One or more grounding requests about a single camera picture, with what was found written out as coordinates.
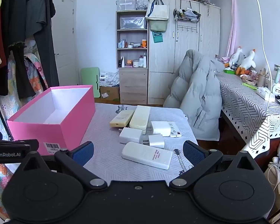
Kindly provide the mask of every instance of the shelf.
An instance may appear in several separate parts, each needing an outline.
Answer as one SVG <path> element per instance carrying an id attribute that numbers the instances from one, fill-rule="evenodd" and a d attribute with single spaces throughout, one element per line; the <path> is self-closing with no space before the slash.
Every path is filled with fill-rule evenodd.
<path id="1" fill-rule="evenodd" d="M 134 49 L 144 49 L 144 50 L 147 50 L 147 48 L 117 48 L 118 50 L 134 50 Z"/>
<path id="2" fill-rule="evenodd" d="M 147 29 L 118 29 L 117 31 L 147 31 Z"/>
<path id="3" fill-rule="evenodd" d="M 117 69 L 138 69 L 138 70 L 148 70 L 148 68 L 144 67 L 118 67 Z"/>
<path id="4" fill-rule="evenodd" d="M 116 11 L 117 13 L 146 13 L 147 10 L 122 10 Z"/>

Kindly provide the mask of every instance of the green item on desk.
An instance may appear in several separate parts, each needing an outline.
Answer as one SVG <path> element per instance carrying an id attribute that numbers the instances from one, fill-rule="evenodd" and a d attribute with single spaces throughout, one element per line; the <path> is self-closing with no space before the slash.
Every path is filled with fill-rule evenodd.
<path id="1" fill-rule="evenodd" d="M 233 71 L 233 70 L 224 70 L 224 72 L 227 74 L 235 75 L 235 71 Z"/>
<path id="2" fill-rule="evenodd" d="M 93 86 L 93 96 L 95 98 L 100 98 L 100 69 L 98 67 L 89 67 L 81 69 L 81 78 L 83 85 L 92 85 Z"/>
<path id="3" fill-rule="evenodd" d="M 153 41 L 154 41 L 154 43 L 163 42 L 163 33 L 162 32 L 153 32 Z"/>
<path id="4" fill-rule="evenodd" d="M 244 85 L 244 86 L 246 86 L 246 87 L 249 87 L 249 88 L 251 88 L 251 89 L 253 89 L 253 90 L 257 90 L 257 87 L 251 86 L 251 85 L 249 85 L 249 84 L 247 84 L 247 83 L 242 83 L 242 85 Z"/>

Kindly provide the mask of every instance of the white bedsheet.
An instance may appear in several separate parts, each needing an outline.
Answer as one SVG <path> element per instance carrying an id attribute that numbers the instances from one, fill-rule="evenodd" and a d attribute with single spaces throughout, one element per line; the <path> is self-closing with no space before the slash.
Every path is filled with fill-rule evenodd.
<path id="1" fill-rule="evenodd" d="M 116 181 L 156 181 L 165 180 L 167 184 L 184 170 L 192 168 L 192 164 L 184 157 L 183 144 L 190 140 L 197 144 L 195 136 L 188 124 L 187 117 L 180 109 L 157 108 L 150 110 L 150 121 L 174 121 L 182 133 L 182 137 L 164 137 L 165 149 L 173 151 L 172 160 L 168 170 L 150 167 L 132 162 L 121 157 L 125 145 L 119 143 L 119 131 L 110 128 L 109 122 L 121 111 L 135 109 L 136 106 L 96 104 L 96 112 L 81 143 L 92 141 L 94 155 L 84 167 L 104 179 L 108 185 Z M 175 154 L 180 151 L 180 158 Z"/>

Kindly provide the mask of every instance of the gray puffer jacket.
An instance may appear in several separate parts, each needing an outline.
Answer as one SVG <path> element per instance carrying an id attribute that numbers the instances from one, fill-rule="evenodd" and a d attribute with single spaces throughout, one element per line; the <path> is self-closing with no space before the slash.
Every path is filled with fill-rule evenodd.
<path id="1" fill-rule="evenodd" d="M 224 65 L 188 50 L 174 80 L 165 108 L 180 108 L 198 140 L 218 141 L 219 117 L 222 106 L 220 83 L 215 76 Z"/>

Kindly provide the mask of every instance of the screw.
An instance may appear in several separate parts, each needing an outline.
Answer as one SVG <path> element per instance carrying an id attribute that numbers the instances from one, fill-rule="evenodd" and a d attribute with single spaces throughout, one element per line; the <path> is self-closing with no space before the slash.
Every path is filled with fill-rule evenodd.
<path id="1" fill-rule="evenodd" d="M 90 184 L 92 186 L 96 186 L 96 187 L 102 186 L 104 183 L 105 183 L 105 181 L 103 179 L 92 179 L 90 181 Z"/>
<path id="2" fill-rule="evenodd" d="M 174 179 L 174 180 L 172 180 L 172 183 L 175 186 L 185 186 L 187 184 L 187 181 L 184 179 Z"/>

